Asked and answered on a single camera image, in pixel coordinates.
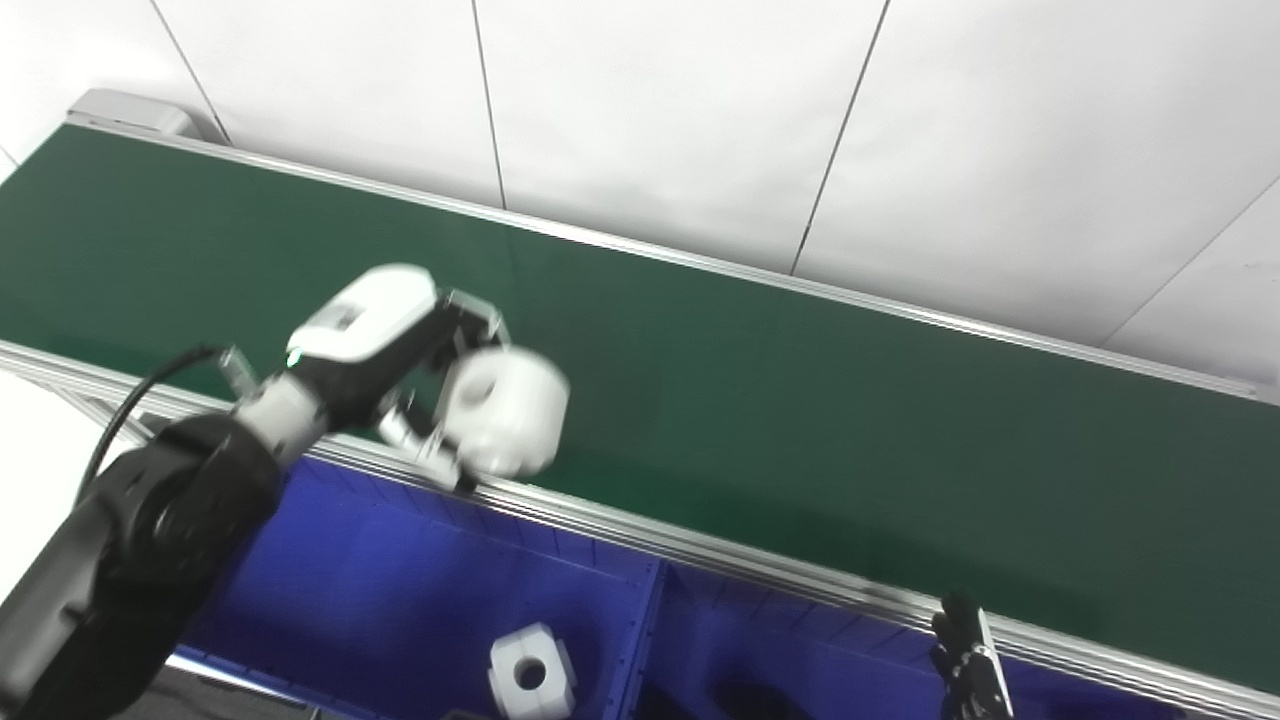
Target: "white plastic part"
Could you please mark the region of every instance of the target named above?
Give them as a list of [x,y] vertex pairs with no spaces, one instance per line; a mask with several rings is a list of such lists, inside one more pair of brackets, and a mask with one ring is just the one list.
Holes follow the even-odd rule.
[[383,442],[399,450],[406,460],[417,466],[422,478],[451,492],[458,487],[458,479],[462,477],[458,459],[440,447],[439,432],[421,437],[413,432],[399,410],[392,409],[378,421],[378,434]]
[[430,313],[435,301],[435,281],[425,269],[379,265],[293,331],[289,356],[360,363]]
[[[564,643],[541,623],[494,641],[489,650],[489,688],[498,711],[508,720],[564,720],[573,714],[577,676]],[[541,680],[531,667],[541,666]]]
[[81,99],[72,105],[68,113],[88,115],[95,122],[106,124],[146,128],[164,135],[204,140],[196,122],[182,108],[118,90],[90,90],[81,95]]
[[467,469],[515,478],[556,457],[567,405],[568,380],[549,360],[511,345],[488,347],[449,369],[436,421]]

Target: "white wall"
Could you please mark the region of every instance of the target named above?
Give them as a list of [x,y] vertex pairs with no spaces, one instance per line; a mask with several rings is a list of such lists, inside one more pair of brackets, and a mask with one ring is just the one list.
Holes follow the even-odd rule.
[[244,149],[1275,384],[1277,36],[1270,0],[9,0],[0,147],[114,87]]
[[[0,373],[0,598],[70,512],[102,428],[58,396]],[[115,442],[105,468],[129,446]]]

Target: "white cylindrical part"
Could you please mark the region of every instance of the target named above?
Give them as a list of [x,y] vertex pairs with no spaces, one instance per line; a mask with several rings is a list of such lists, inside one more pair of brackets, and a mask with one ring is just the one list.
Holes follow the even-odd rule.
[[257,436],[280,468],[302,457],[328,430],[320,401],[289,373],[268,378],[232,418]]
[[465,466],[513,478],[536,473],[556,457],[567,405],[568,380],[556,365],[508,345],[453,364],[436,418]]

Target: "white block with hole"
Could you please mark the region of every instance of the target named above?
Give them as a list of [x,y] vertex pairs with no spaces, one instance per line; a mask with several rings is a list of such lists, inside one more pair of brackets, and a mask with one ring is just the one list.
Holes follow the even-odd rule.
[[508,720],[564,720],[573,712],[577,678],[564,643],[541,623],[494,641],[489,687]]

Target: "metal frame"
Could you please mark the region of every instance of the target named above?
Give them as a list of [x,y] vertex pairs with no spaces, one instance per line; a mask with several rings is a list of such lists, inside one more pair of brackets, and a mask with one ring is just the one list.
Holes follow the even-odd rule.
[[512,213],[511,210],[489,208],[486,205],[466,202],[463,200],[453,200],[451,197],[444,197],[442,195],[433,195],[430,192],[408,190],[390,183],[365,179],[356,176],[348,176],[333,170],[324,170],[320,168],[312,168],[310,165],[303,165],[301,163],[280,160],[278,158],[270,158],[268,155],[260,155],[257,152],[248,152],[246,150],[237,150],[234,147],[227,147],[224,145],[214,145],[210,142],[202,142],[198,140],[191,140],[175,135],[166,135],[156,131],[148,131],[141,127],[120,126],[119,123],[114,122],[110,118],[100,119],[95,118],[93,115],[87,115],[83,113],[73,113],[67,118],[67,124],[91,128],[99,132],[106,132],[110,135],[118,135],[134,140],[141,140],[145,142],[163,145],[177,150],[186,150],[188,152],[196,152],[198,155],[207,155],[210,158],[229,160],[232,163],[239,163],[242,165],[275,170],[289,176],[297,176],[301,178],[325,182],[329,184],[349,187],[352,190],[360,190],[364,192],[372,192],[375,195],[394,197],[397,200],[404,200],[407,202],[413,202],[416,205],[425,205],[428,208],[435,208],[438,210],[448,210],[451,213],[458,213],[462,215],[470,215],[472,218],[493,220],[495,223],[502,223],[504,225],[534,231],[541,234],[568,240],[581,245],[591,245],[595,247],[604,247],[609,250],[616,250],[618,252],[627,252],[631,255],[639,255],[641,258],[649,258],[652,260],[673,263],[676,265],[684,265],[686,268],[694,268],[698,270],[705,270],[709,273],[728,275],[732,278],[778,287],[782,290],[790,290],[794,292],[800,292],[814,297],[822,297],[823,300],[842,302],[845,305],[854,305],[858,307],[865,307],[868,310],[877,310],[879,313],[887,313],[890,315],[896,315],[899,318],[906,318],[909,320],[928,323],[931,325],[937,325],[940,328],[947,328],[951,331],[969,333],[988,340],[1007,342],[1021,347],[1030,347],[1033,350],[1042,350],[1044,352],[1052,352],[1055,355],[1064,355],[1066,357],[1074,357],[1076,360],[1096,363],[1098,365],[1107,365],[1110,368],[1119,368],[1121,370],[1129,370],[1143,375],[1151,375],[1153,378],[1161,378],[1165,380],[1172,380],[1176,383],[1183,383],[1203,389],[1210,389],[1226,395],[1234,395],[1236,397],[1247,397],[1251,400],[1258,400],[1262,402],[1280,405],[1280,397],[1277,397],[1277,395],[1280,393],[1274,393],[1272,392],[1274,388],[1270,387],[1260,387],[1257,384],[1248,383],[1244,380],[1220,378],[1206,373],[1198,373],[1194,370],[1175,368],[1172,365],[1165,365],[1162,363],[1142,360],[1139,357],[1130,357],[1128,355],[1111,352],[1108,350],[1089,347],[1085,345],[1066,342],[1062,340],[1055,340],[1042,334],[1016,331],[1012,328],[1006,328],[992,323],[984,323],[980,320],[972,320],[969,318],[961,318],[959,315],[952,315],[950,313],[940,313],[936,310],[929,310],[906,302],[897,302],[895,300],[876,297],[874,295],[867,295],[864,292],[855,292],[851,290],[844,290],[835,286],[808,281],[804,278],[797,278],[794,275],[774,273],[772,270],[751,268],[750,265],[740,265],[737,263],[730,263],[727,260],[705,258],[703,255],[695,255],[692,252],[685,252],[682,250],[672,250],[669,247],[662,247],[658,245],[650,245],[646,242],[640,242],[609,233],[590,231],[575,225],[567,225],[564,223],[557,223],[554,220],[545,220],[530,215],[521,215],[520,213]]
[[[0,372],[12,373],[61,397],[118,404],[138,378],[20,345],[0,341]],[[95,404],[90,415],[104,421]],[[138,409],[165,418],[227,410],[207,396],[157,386]],[[390,448],[370,441],[330,436],[311,456],[375,474],[388,480],[440,492],[424,483],[415,468]],[[499,512],[650,552],[677,562],[760,583],[818,602],[849,607],[901,625],[927,630],[940,606],[927,594],[876,583],[858,575],[696,533],[677,525],[497,478],[481,478],[471,502]],[[1142,657],[1091,641],[997,615],[992,633],[1004,653],[1110,687],[1169,702],[1187,710],[1233,720],[1280,719],[1280,697],[1167,662]]]

